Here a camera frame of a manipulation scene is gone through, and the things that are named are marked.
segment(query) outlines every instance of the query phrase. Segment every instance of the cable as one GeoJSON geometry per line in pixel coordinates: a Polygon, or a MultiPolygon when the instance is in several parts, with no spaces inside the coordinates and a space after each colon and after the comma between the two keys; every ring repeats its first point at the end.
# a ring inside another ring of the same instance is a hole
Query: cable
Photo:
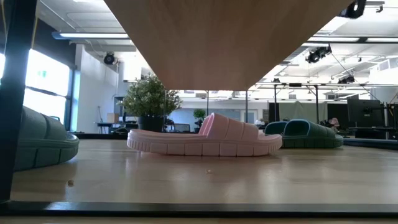
{"type": "Polygon", "coordinates": [[[37,16],[35,17],[35,24],[34,24],[33,35],[32,35],[32,45],[30,46],[32,49],[33,49],[33,46],[35,45],[36,30],[37,30],[37,16]]]}
{"type": "Polygon", "coordinates": [[[4,26],[4,34],[6,35],[6,40],[7,40],[7,22],[6,22],[6,15],[4,13],[4,0],[1,0],[1,14],[2,14],[2,25],[4,26]]]}
{"type": "Polygon", "coordinates": [[[391,99],[390,104],[392,103],[392,101],[398,96],[398,92],[395,94],[395,96],[391,99]]]}
{"type": "Polygon", "coordinates": [[[104,55],[101,55],[100,53],[98,53],[98,52],[94,49],[93,44],[91,43],[91,41],[89,41],[89,40],[86,40],[86,41],[90,44],[91,49],[93,49],[93,51],[94,51],[99,57],[101,57],[101,58],[104,57],[104,55]]]}
{"type": "MultiPolygon", "coordinates": [[[[336,59],[336,61],[339,63],[339,65],[346,71],[346,73],[348,73],[348,75],[352,75],[340,62],[339,62],[339,60],[335,57],[335,55],[333,54],[333,53],[330,53],[335,59],[336,59]]],[[[377,99],[369,90],[367,90],[364,86],[362,86],[362,88],[364,89],[364,90],[366,90],[367,91],[367,93],[369,93],[371,96],[373,96],[373,98],[375,98],[375,99],[377,99]]]]}

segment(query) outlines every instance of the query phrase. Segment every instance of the ceiling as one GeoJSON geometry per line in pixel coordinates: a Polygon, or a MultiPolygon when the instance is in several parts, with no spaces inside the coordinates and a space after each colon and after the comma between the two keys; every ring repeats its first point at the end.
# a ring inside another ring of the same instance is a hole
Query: ceiling
{"type": "MultiPolygon", "coordinates": [[[[320,33],[398,36],[398,1],[384,1],[382,12],[376,13],[376,6],[367,7],[360,18],[335,18],[320,33]]],[[[61,32],[125,32],[103,0],[39,0],[37,16],[61,32]]],[[[91,43],[82,43],[86,44],[87,51],[98,58],[107,51],[115,51],[121,58],[136,51],[130,40],[92,40],[91,43]]],[[[279,77],[283,82],[336,83],[345,70],[332,55],[327,55],[318,63],[308,64],[305,57],[311,49],[313,48],[297,49],[285,60],[285,63],[289,63],[288,66],[276,74],[265,75],[260,81],[270,82],[274,77],[279,77]]],[[[363,82],[369,76],[369,68],[386,58],[398,56],[398,45],[391,44],[331,44],[331,49],[339,62],[346,69],[352,69],[350,72],[354,71],[355,76],[363,82]]],[[[143,57],[141,61],[142,66],[150,71],[143,57]]]]}

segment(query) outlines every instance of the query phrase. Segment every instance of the desk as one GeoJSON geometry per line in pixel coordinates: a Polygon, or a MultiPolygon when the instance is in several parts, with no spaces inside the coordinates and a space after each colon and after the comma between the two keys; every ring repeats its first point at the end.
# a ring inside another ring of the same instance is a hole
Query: desk
{"type": "Polygon", "coordinates": [[[396,129],[390,127],[353,127],[349,130],[355,132],[355,138],[363,139],[386,139],[386,133],[394,134],[396,132],[396,129]]]}
{"type": "Polygon", "coordinates": [[[113,127],[113,124],[114,123],[104,123],[104,122],[97,123],[97,127],[99,127],[98,133],[99,134],[106,134],[105,128],[108,128],[108,133],[107,134],[110,134],[111,133],[111,128],[113,127]]]}

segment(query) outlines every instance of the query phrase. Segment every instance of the metal frame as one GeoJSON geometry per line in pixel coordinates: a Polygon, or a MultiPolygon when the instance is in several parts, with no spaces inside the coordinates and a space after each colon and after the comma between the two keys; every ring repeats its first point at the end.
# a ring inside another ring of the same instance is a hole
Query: metal frame
{"type": "Polygon", "coordinates": [[[209,116],[209,94],[210,94],[210,91],[207,90],[207,109],[206,109],[206,116],[209,116]]]}
{"type": "Polygon", "coordinates": [[[300,85],[300,86],[336,86],[336,87],[353,87],[353,86],[363,86],[363,87],[398,87],[398,85],[394,84],[367,84],[367,83],[352,83],[352,84],[337,84],[337,83],[269,83],[269,82],[257,82],[256,85],[261,86],[274,86],[274,85],[282,85],[282,86],[289,86],[289,85],[300,85]]]}
{"type": "Polygon", "coordinates": [[[5,51],[7,60],[0,85],[0,215],[398,218],[398,205],[380,204],[175,204],[10,200],[36,1],[6,0],[6,4],[12,6],[12,19],[5,51]]]}
{"type": "Polygon", "coordinates": [[[277,85],[274,85],[274,99],[275,99],[275,102],[274,102],[274,113],[275,113],[275,121],[277,121],[276,118],[277,118],[277,115],[278,115],[277,108],[276,108],[276,104],[277,104],[277,100],[276,100],[276,95],[277,95],[276,87],[277,87],[277,85]]]}
{"type": "Polygon", "coordinates": [[[68,95],[66,97],[67,100],[65,102],[65,118],[63,120],[63,125],[67,131],[70,131],[74,86],[75,86],[75,69],[70,69],[68,95]]]}
{"type": "Polygon", "coordinates": [[[10,200],[36,1],[9,0],[5,4],[12,13],[0,85],[0,202],[10,200]]]}
{"type": "Polygon", "coordinates": [[[166,105],[167,105],[167,90],[164,90],[164,102],[163,102],[163,125],[162,125],[162,132],[165,133],[166,129],[164,128],[164,126],[166,125],[166,119],[167,119],[167,115],[166,115],[166,105]]]}
{"type": "Polygon", "coordinates": [[[245,98],[245,101],[244,101],[244,105],[245,105],[245,116],[244,116],[244,122],[248,122],[248,120],[249,120],[249,115],[248,115],[248,113],[249,113],[249,111],[248,111],[248,91],[246,90],[246,98],[245,98]]]}
{"type": "Polygon", "coordinates": [[[317,124],[319,124],[319,102],[318,102],[318,86],[314,85],[315,87],[315,107],[317,108],[317,124]]]}

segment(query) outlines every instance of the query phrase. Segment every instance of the person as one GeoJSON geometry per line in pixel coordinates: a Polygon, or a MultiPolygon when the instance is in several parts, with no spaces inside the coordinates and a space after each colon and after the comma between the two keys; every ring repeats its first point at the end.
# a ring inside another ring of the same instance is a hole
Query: person
{"type": "Polygon", "coordinates": [[[331,128],[332,130],[334,130],[335,133],[337,133],[339,128],[340,128],[340,124],[338,123],[338,119],[337,118],[332,118],[332,119],[329,119],[328,122],[329,122],[329,128],[331,128]]]}
{"type": "Polygon", "coordinates": [[[265,125],[266,123],[264,122],[264,119],[260,118],[260,119],[256,120],[256,121],[254,122],[254,124],[255,124],[257,127],[260,127],[260,126],[265,125]]]}

